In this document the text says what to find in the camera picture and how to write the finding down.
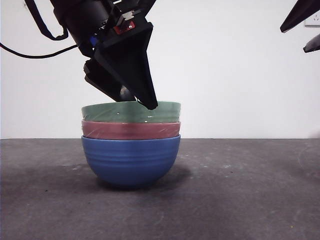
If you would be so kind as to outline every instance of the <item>bowl rim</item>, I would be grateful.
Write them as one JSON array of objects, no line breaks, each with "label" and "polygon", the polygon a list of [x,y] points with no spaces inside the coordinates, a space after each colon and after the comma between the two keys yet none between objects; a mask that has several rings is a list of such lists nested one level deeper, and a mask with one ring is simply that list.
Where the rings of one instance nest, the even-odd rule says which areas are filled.
[{"label": "bowl rim", "polygon": [[129,143],[129,142],[160,142],[160,141],[167,141],[167,140],[178,140],[181,139],[181,135],[179,134],[178,136],[174,137],[169,137],[169,138],[160,138],[160,139],[143,139],[143,140],[109,140],[109,139],[96,139],[96,138],[88,138],[85,136],[81,136],[82,140],[90,141],[90,142],[121,142],[121,143]]},{"label": "bowl rim", "polygon": [[[157,101],[158,103],[165,103],[165,104],[177,104],[179,107],[181,107],[181,103],[180,102],[176,102],[176,101]],[[87,105],[87,106],[83,106],[81,109],[86,109],[88,107],[93,107],[93,106],[99,106],[99,105],[115,105],[115,104],[126,104],[126,103],[138,103],[139,105],[143,106],[141,103],[139,103],[138,101],[113,101],[113,102],[105,102],[105,103],[97,103],[97,104],[91,104],[91,105]]]},{"label": "bowl rim", "polygon": [[101,124],[101,125],[135,125],[135,126],[156,126],[156,125],[161,125],[161,126],[171,126],[171,125],[181,125],[180,121],[176,122],[116,122],[116,121],[92,121],[92,120],[81,120],[81,124]]}]

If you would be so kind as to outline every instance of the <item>blue component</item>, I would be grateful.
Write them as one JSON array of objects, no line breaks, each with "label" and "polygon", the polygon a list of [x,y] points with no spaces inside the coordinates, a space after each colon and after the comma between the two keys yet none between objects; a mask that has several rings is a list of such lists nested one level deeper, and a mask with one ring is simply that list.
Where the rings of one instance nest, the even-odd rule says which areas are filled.
[{"label": "blue component", "polygon": [[163,177],[173,166],[181,136],[153,140],[102,140],[82,136],[86,160],[109,184],[143,188]]},{"label": "blue component", "polygon": [[90,37],[90,43],[92,44],[93,47],[96,46],[98,42],[98,39],[95,36]]}]

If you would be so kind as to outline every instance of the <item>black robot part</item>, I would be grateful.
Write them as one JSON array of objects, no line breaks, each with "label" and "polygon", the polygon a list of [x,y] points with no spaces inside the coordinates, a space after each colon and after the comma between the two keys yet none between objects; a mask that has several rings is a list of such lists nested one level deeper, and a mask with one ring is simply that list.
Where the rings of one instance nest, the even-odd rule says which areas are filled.
[{"label": "black robot part", "polygon": [[[294,5],[280,30],[285,33],[320,10],[320,0],[299,0]],[[309,41],[303,48],[306,53],[320,50],[320,35]]]},{"label": "black robot part", "polygon": [[153,25],[145,19],[156,0],[50,0],[63,34],[52,36],[33,0],[25,0],[46,37],[73,37],[90,58],[85,80],[115,101],[135,101],[148,109],[158,106],[147,48]]}]

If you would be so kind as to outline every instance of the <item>bowl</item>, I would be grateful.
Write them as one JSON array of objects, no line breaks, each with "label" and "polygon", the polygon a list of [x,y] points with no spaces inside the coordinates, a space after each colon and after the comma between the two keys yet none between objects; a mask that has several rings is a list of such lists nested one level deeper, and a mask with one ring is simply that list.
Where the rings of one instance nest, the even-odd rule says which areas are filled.
[{"label": "bowl", "polygon": [[153,140],[103,140],[82,136],[86,160],[103,181],[122,189],[152,185],[173,166],[180,135]]},{"label": "bowl", "polygon": [[180,103],[159,101],[158,107],[149,110],[137,101],[110,102],[84,106],[82,116],[86,121],[107,123],[177,123]]},{"label": "bowl", "polygon": [[168,139],[179,135],[180,122],[121,123],[82,120],[83,136],[104,140]]}]

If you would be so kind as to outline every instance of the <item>black cable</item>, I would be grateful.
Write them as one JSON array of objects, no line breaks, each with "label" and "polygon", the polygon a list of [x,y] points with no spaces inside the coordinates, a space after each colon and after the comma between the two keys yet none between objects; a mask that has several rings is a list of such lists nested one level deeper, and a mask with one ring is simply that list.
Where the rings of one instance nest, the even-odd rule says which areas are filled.
[{"label": "black cable", "polygon": [[17,55],[19,57],[22,57],[22,58],[26,58],[26,59],[47,59],[47,58],[51,58],[51,57],[57,56],[59,54],[63,54],[64,52],[69,51],[71,49],[75,49],[77,47],[77,45],[73,45],[73,46],[67,47],[65,49],[62,49],[62,50],[57,51],[57,52],[54,52],[52,54],[40,55],[40,56],[25,55],[25,54],[13,51],[12,49],[10,49],[10,48],[6,47],[5,45],[3,45],[1,42],[0,42],[0,47],[2,47],[4,50],[7,50],[8,52],[10,52],[10,53],[12,53],[14,55]]}]

